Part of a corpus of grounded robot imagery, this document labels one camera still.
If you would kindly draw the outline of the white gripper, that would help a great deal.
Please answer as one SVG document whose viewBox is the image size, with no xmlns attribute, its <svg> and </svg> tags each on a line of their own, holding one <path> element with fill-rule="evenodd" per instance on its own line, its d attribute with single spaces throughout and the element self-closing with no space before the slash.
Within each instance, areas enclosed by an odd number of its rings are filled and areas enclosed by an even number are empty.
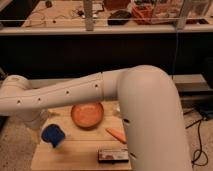
<svg viewBox="0 0 213 171">
<path fill-rule="evenodd" d="M 22 120 L 28 128 L 37 130 L 46 122 L 48 115 L 47 110 L 29 110 L 22 114 Z"/>
</svg>

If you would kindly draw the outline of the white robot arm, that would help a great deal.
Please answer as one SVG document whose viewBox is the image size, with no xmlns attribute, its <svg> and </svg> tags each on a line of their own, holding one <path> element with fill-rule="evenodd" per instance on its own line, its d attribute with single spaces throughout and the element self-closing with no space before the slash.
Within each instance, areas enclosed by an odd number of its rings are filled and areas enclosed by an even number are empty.
<svg viewBox="0 0 213 171">
<path fill-rule="evenodd" d="M 47 108 L 117 100 L 133 171 L 193 171 L 177 88 L 163 70 L 141 65 L 34 89 L 19 75 L 0 86 L 0 115 L 17 115 L 31 129 Z"/>
</svg>

